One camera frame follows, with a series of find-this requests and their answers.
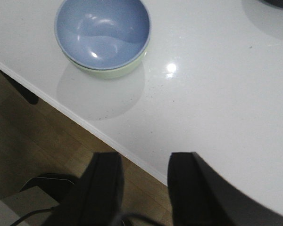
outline cable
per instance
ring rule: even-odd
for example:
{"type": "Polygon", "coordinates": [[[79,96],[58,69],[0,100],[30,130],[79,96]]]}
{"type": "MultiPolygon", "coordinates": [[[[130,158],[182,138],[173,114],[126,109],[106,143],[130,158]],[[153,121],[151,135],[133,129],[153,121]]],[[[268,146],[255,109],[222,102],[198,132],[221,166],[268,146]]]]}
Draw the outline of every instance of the cable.
{"type": "Polygon", "coordinates": [[[151,225],[154,225],[154,226],[165,226],[155,220],[152,220],[150,219],[149,217],[146,217],[142,214],[138,214],[138,213],[118,213],[114,219],[111,221],[110,225],[109,226],[118,226],[120,225],[121,221],[123,219],[126,219],[126,218],[135,218],[135,219],[138,219],[138,220],[141,220],[141,221],[144,221],[148,224],[151,224],[151,225]]]}
{"type": "Polygon", "coordinates": [[[27,218],[29,218],[32,215],[35,215],[37,213],[46,213],[46,212],[52,212],[54,209],[56,208],[56,206],[51,207],[49,209],[43,209],[43,210],[35,210],[32,211],[26,215],[24,215],[23,217],[21,217],[20,219],[18,219],[17,221],[15,221],[14,223],[12,223],[10,226],[16,226],[18,224],[20,224],[22,221],[26,220],[27,218]]]}

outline bowl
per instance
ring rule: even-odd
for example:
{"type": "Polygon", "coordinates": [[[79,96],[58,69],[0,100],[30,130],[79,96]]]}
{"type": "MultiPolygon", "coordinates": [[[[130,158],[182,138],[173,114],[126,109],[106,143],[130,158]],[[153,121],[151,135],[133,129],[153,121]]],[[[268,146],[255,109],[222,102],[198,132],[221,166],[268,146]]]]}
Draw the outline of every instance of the bowl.
{"type": "Polygon", "coordinates": [[[150,17],[140,0],[65,0],[55,35],[80,69],[119,77],[140,63],[150,40],[150,17]]]}

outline white countertop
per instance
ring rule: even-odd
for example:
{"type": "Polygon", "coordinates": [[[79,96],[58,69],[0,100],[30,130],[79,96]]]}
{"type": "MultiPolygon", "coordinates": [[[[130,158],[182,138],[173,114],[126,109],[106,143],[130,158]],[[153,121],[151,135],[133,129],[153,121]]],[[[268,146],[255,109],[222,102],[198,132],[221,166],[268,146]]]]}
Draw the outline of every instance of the white countertop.
{"type": "Polygon", "coordinates": [[[166,183],[196,151],[283,214],[283,10],[259,0],[143,0],[149,51],[130,75],[76,69],[54,36],[62,0],[0,0],[0,69],[166,183]]]}

